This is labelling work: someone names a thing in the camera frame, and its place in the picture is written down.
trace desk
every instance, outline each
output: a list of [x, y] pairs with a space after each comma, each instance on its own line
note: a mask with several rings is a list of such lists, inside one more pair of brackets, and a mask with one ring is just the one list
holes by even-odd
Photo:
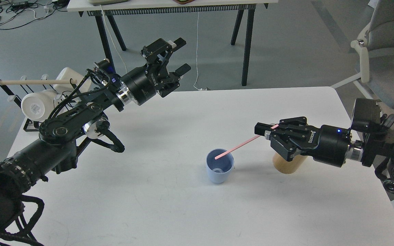
[[[106, 114], [125, 152], [91, 144], [77, 169], [27, 193], [45, 201], [33, 230], [45, 245], [394, 245], [394, 209], [359, 162], [308, 157], [284, 175], [260, 137], [232, 153], [226, 182], [206, 175], [207, 153], [250, 138], [257, 122], [304, 115], [349, 127], [330, 87], [173, 92]], [[36, 138], [21, 130], [10, 155]]]
[[[278, 0], [197, 0], [191, 3], [187, 3], [185, 5], [181, 5], [172, 0], [131, 0], [124, 3], [104, 5], [103, 10], [123, 51], [125, 51], [127, 48], [124, 44], [124, 41], [122, 40], [121, 34], [114, 20], [114, 15], [238, 10], [231, 38], [231, 45], [235, 45], [239, 26], [241, 24], [242, 15], [244, 14], [244, 10], [248, 10], [246, 43], [244, 48], [244, 61], [242, 66], [241, 78], [242, 86], [246, 86], [247, 75], [249, 72], [250, 46], [252, 43], [253, 19], [255, 15], [256, 4], [264, 3], [267, 7], [269, 3], [277, 2]], [[68, 4], [67, 10], [78, 11], [80, 15], [83, 13], [83, 11], [87, 11], [89, 16], [95, 16], [98, 32], [100, 33], [101, 42], [103, 44], [105, 57], [108, 58], [113, 64], [110, 47], [107, 40], [107, 34], [104, 28], [105, 23], [103, 23], [100, 6], [92, 6], [92, 4], [88, 3], [87, 0], [71, 0]]]

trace pink straw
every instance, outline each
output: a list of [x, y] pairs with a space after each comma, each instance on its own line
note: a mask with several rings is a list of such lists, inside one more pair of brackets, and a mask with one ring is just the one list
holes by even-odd
[[[278, 126], [279, 126], [279, 125], [276, 124], [276, 125], [272, 126], [271, 129], [275, 129], [275, 128], [277, 128]], [[238, 146], [236, 146], [236, 147], [234, 147], [234, 148], [231, 148], [230, 150], [228, 150], [228, 151], [226, 151], [226, 152], [223, 152], [223, 153], [217, 155], [217, 156], [215, 157], [215, 159], [216, 159], [216, 160], [220, 159], [221, 157], [223, 157], [223, 156], [229, 154], [230, 152], [232, 152], [232, 151], [234, 151], [234, 150], [236, 150], [236, 149], [238, 149], [238, 148], [240, 148], [240, 147], [242, 147], [242, 146], [244, 146], [244, 145], [250, 143], [251, 141], [257, 139], [258, 137], [260, 137], [260, 135], [256, 135], [255, 137], [250, 138], [249, 140], [245, 141], [244, 143], [241, 143], [241, 144], [239, 144]]]

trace gray floor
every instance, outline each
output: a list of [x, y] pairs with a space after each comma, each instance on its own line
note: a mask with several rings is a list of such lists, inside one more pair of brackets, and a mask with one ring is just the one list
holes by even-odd
[[[237, 44], [231, 46], [236, 12], [202, 12], [198, 28], [197, 87], [211, 90], [311, 87], [342, 81], [355, 74], [358, 56], [350, 49], [349, 42], [372, 16], [373, 9], [367, 3], [368, 0], [280, 0], [270, 4], [268, 9], [258, 5], [247, 87], [241, 86], [246, 19]], [[44, 12], [37, 9], [37, 14], [40, 17]], [[179, 90], [195, 90], [197, 15], [116, 16], [128, 48], [120, 52], [127, 68], [144, 64], [139, 55], [143, 45], [158, 38], [182, 37], [187, 45], [173, 55], [169, 69], [183, 63], [191, 65], [192, 70], [181, 81]], [[6, 28], [31, 19], [33, 13], [27, 11]], [[124, 74], [117, 53], [114, 50], [112, 53], [116, 70]], [[93, 62], [103, 58], [95, 19], [86, 13], [79, 17], [78, 13], [56, 12], [23, 28], [0, 31], [0, 79], [16, 80], [22, 75], [39, 79], [44, 73], [52, 79], [64, 67], [83, 73], [86, 68], [92, 68]], [[21, 97], [24, 95], [18, 88], [14, 90]], [[338, 88], [337, 92], [349, 113], [355, 98], [363, 97], [352, 83]], [[7, 102], [0, 89], [0, 161], [6, 157], [22, 120], [20, 109], [13, 102]]]

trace chair armrest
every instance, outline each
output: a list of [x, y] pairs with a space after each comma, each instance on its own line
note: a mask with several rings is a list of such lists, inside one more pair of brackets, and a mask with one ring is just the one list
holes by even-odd
[[360, 56], [360, 73], [361, 73], [361, 82], [367, 83], [370, 80], [370, 70], [369, 70], [369, 52], [366, 47], [363, 47], [360, 43], [361, 40], [354, 40], [351, 42], [351, 47], [355, 49], [355, 51]]

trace wooden cup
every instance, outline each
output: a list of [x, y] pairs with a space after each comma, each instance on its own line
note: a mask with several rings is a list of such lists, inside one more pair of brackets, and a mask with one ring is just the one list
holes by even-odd
[[273, 165], [275, 168], [284, 174], [294, 173], [297, 168], [303, 163], [306, 159], [306, 155], [297, 155], [294, 156], [293, 160], [288, 162], [284, 160], [278, 153], [273, 156]]

